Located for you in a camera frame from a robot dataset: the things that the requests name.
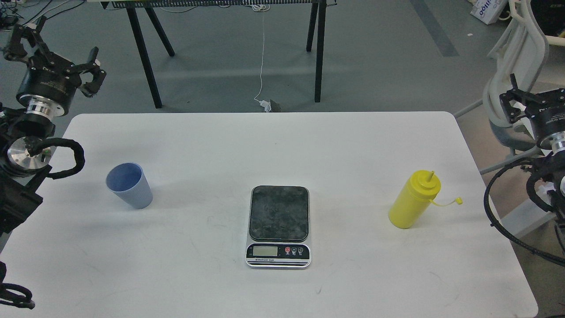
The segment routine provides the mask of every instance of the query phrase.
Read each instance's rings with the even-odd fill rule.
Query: black cable
[[[559,256],[555,256],[552,254],[549,254],[547,252],[544,251],[540,251],[538,249],[536,249],[535,247],[532,247],[530,245],[527,245],[526,243],[524,243],[522,240],[520,240],[519,238],[515,237],[514,235],[512,235],[512,233],[508,232],[508,230],[506,230],[506,228],[504,226],[502,226],[502,224],[498,221],[498,219],[494,216],[494,213],[492,211],[492,209],[490,208],[490,202],[489,202],[489,194],[490,194],[490,189],[492,188],[494,182],[496,181],[496,179],[498,179],[502,174],[504,174],[506,171],[517,167],[517,166],[522,166],[522,165],[532,165],[532,161],[529,159],[521,159],[521,160],[517,160],[514,161],[506,166],[504,166],[501,170],[499,170],[494,177],[490,180],[489,184],[486,187],[485,190],[485,196],[483,198],[483,203],[484,203],[484,207],[485,207],[485,213],[486,216],[488,216],[490,222],[491,222],[491,226],[493,226],[495,229],[497,229],[502,235],[504,235],[507,239],[509,239],[510,241],[516,243],[518,246],[525,248],[526,250],[530,251],[532,254],[537,255],[547,261],[550,261],[556,265],[559,266],[563,266],[565,267],[565,259],[561,258]]]
[[[555,236],[560,238],[560,233],[559,233],[559,226],[555,225]],[[557,240],[559,242],[559,246],[561,246],[561,250],[565,251],[565,243],[563,243],[563,241],[561,239]]]
[[[20,285],[4,283],[4,278],[6,278],[6,264],[0,261],[0,299],[4,299],[0,300],[0,304],[33,309],[35,303],[32,300],[32,292]]]
[[[84,159],[84,149],[82,146],[74,140],[71,139],[64,139],[64,138],[49,138],[45,140],[41,140],[38,143],[33,145],[31,150],[28,150],[30,156],[35,156],[40,154],[43,149],[56,146],[56,147],[67,147],[73,150],[75,154],[75,167],[63,170],[55,173],[49,173],[47,175],[48,178],[51,179],[62,179],[66,177],[70,177],[74,174],[79,173],[80,170],[84,168],[85,159]]]
[[[39,10],[38,13],[36,13],[31,19],[27,20],[27,22],[23,23],[22,25],[26,25],[26,24],[28,24],[31,20],[35,19],[35,18],[41,13],[41,11],[45,10],[45,8],[47,8],[47,6],[51,4],[51,2],[53,2],[53,0],[49,0],[49,2],[45,5],[45,7],[43,7],[41,10]]]
[[[0,6],[0,18],[3,18],[3,15],[8,10],[8,5],[6,5],[6,3],[4,1],[2,1],[1,4],[2,5]]]
[[[79,3],[78,5],[75,5],[75,6],[72,7],[72,8],[68,8],[68,9],[65,9],[65,10],[63,10],[63,11],[57,12],[56,14],[54,14],[54,15],[50,16],[49,18],[47,18],[47,20],[49,20],[49,19],[51,19],[51,18],[53,18],[53,17],[55,17],[55,16],[58,16],[59,14],[61,14],[61,13],[63,13],[63,12],[67,12],[67,11],[69,11],[69,10],[73,10],[73,9],[76,8],[76,7],[80,7],[80,6],[82,6],[85,2],[86,2],[86,0],[82,0],[82,2]]]
[[[553,207],[545,203],[545,201],[543,201],[540,196],[537,195],[535,184],[538,180],[550,174],[553,169],[554,167],[552,165],[542,166],[541,168],[539,168],[539,170],[532,172],[532,175],[530,175],[530,177],[526,181],[526,192],[528,193],[530,200],[532,200],[540,209],[546,212],[552,211]]]
[[[29,6],[24,6],[24,5],[20,5],[20,6],[22,6],[22,7],[24,7],[24,8],[34,7],[34,6],[39,5],[39,4],[41,3],[41,1],[43,1],[43,0],[38,0],[37,3],[34,3],[34,4],[32,4],[32,5],[29,5]]]
[[[10,11],[12,11],[12,14],[7,14],[6,16],[17,16],[17,17],[23,19],[24,17],[21,16],[21,15],[18,13],[18,8],[17,8],[17,6],[18,6],[18,3],[17,3],[17,2],[14,2],[14,6],[12,6],[12,7],[8,7],[8,5],[6,4],[6,2],[2,2],[2,13],[6,12],[6,10],[10,10]]]

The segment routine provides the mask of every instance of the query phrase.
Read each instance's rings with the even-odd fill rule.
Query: bottle nozzle
[[[426,180],[427,182],[431,182],[432,178],[433,178],[433,174],[435,173],[435,171],[430,171],[428,179]]]

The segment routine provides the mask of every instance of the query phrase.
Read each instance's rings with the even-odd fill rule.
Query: plastic cup
[[[114,167],[106,176],[106,186],[136,209],[143,209],[153,200],[143,169],[133,162]]]

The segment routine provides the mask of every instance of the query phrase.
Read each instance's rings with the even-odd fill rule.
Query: digital kitchen scale
[[[247,264],[255,268],[307,267],[311,259],[309,218],[306,188],[254,188],[247,231]]]

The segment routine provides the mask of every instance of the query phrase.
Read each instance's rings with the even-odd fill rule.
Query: cardboard box
[[[477,0],[471,14],[485,24],[495,23],[508,0]]]

